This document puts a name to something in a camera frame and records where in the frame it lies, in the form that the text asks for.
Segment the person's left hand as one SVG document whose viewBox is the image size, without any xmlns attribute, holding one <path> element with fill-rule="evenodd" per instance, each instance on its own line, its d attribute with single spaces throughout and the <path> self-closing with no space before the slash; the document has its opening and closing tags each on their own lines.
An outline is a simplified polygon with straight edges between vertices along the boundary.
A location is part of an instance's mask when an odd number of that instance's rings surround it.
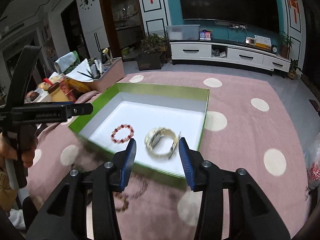
<svg viewBox="0 0 320 240">
<path fill-rule="evenodd" d="M 35 150 L 37 148 L 38 142 L 39 141 L 37 137 L 34 137 L 32 139 L 31 145 L 28 147 L 28 150 L 22 153 L 22 161 L 25 168 L 29 168 L 33 165 L 33 160 L 35 158 Z M 7 143 L 7 141 L 3 138 L 2 134 L 1 134 L 1 140 L 0 140 L 0 155 L 1 155 L 1 170 L 4 170 L 5 168 L 6 159 L 17 160 L 16 150 L 13 149 Z"/>
</svg>

